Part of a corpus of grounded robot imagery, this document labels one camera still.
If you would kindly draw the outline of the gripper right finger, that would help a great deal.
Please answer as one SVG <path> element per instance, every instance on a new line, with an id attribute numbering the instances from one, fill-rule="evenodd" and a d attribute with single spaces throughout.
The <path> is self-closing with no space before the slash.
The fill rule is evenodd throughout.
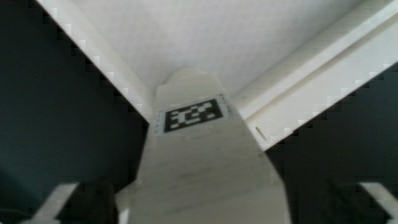
<path id="1" fill-rule="evenodd" d="M 369 193 L 389 216 L 398 217 L 398 199 L 394 198 L 385 186 L 378 182 L 360 182 L 358 185 Z"/>

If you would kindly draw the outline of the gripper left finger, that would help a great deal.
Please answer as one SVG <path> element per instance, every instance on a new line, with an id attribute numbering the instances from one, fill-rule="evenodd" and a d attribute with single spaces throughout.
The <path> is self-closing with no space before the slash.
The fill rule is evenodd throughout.
<path id="1" fill-rule="evenodd" d="M 60 224 L 56 215 L 62 211 L 76 187 L 76 183 L 65 183 L 55 187 L 31 218 L 19 224 Z"/>

